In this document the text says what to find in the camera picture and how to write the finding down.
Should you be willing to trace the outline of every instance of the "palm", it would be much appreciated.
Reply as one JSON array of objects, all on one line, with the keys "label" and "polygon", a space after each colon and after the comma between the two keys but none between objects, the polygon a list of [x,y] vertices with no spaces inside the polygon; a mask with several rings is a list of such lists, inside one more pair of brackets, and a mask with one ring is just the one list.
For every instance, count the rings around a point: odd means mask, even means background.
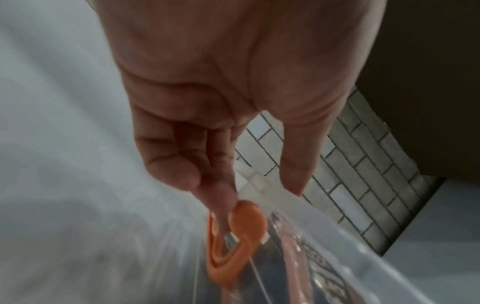
[{"label": "palm", "polygon": [[219,197],[234,196],[218,183],[232,184],[228,156],[261,110],[285,124],[280,175],[301,193],[384,7],[331,0],[98,2],[147,169],[194,190],[219,213],[232,208]]}]

